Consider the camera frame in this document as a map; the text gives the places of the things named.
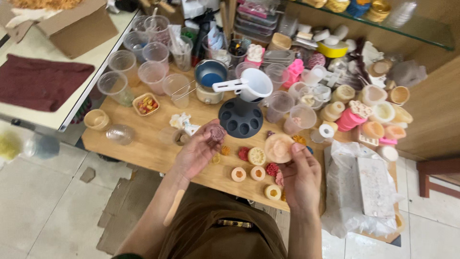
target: shelf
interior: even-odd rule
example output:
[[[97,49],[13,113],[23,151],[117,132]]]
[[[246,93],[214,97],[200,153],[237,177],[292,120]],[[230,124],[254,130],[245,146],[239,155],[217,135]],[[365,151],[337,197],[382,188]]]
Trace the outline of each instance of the shelf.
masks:
[[[390,27],[389,25],[385,25],[385,21],[382,23],[376,23],[376,22],[366,20],[364,18],[354,18],[353,16],[348,14],[346,11],[336,13],[325,7],[314,8],[306,3],[301,2],[300,0],[289,1],[289,2],[307,6],[307,7],[317,9],[323,12],[328,12],[334,15],[338,15],[338,16],[350,19],[350,20],[361,22],[363,24],[368,24],[368,25],[371,25],[377,28],[392,31],[394,33],[398,33],[403,36],[413,38],[413,39],[416,39],[416,40],[419,40],[419,41],[422,41],[422,42],[425,42],[425,43],[428,43],[428,44],[431,44],[437,47],[441,47],[449,51],[454,50],[455,43],[452,38],[452,33],[450,31],[450,25],[443,24],[443,23],[440,23],[438,21],[435,21],[429,18],[414,15],[412,19],[410,19],[401,28],[393,28],[393,27]]]

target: dark gray holder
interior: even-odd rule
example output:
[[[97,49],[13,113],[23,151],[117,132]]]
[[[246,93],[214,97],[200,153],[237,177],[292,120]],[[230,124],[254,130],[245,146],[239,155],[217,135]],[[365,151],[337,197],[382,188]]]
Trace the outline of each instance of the dark gray holder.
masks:
[[[262,128],[264,116],[257,106],[263,98],[246,102],[237,95],[226,101],[219,110],[220,125],[235,138],[254,136]]]

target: maroon towel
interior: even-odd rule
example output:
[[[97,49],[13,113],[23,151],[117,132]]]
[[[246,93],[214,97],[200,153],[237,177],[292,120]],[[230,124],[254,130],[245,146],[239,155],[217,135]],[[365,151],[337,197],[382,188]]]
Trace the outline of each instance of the maroon towel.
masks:
[[[11,54],[0,66],[0,102],[55,112],[94,72],[94,66]]]

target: hand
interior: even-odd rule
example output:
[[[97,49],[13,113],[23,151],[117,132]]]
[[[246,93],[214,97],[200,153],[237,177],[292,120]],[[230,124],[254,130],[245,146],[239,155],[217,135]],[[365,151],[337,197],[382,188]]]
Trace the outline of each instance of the hand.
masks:
[[[291,146],[293,161],[280,165],[286,190],[286,201],[291,213],[319,216],[321,165],[308,149],[294,143]]]
[[[224,142],[224,139],[219,142],[210,140],[211,133],[206,131],[206,128],[211,124],[219,124],[219,119],[208,122],[193,134],[190,141],[177,154],[171,170],[191,180],[206,167]]]

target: white table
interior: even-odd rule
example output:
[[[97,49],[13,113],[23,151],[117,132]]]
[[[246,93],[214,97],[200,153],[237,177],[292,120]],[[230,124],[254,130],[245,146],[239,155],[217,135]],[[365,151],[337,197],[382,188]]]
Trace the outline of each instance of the white table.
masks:
[[[10,53],[34,59],[92,64],[96,69],[55,112],[41,112],[0,102],[0,113],[11,119],[20,119],[54,130],[64,131],[106,69],[107,57],[118,50],[123,43],[124,36],[131,30],[132,19],[140,14],[140,11],[110,14],[115,27],[118,29],[118,35],[75,59],[69,59],[64,56],[35,26],[30,28],[20,43],[16,44],[9,39],[0,47],[0,65],[6,62],[6,55]],[[0,27],[0,35],[3,36],[4,34],[3,28]]]

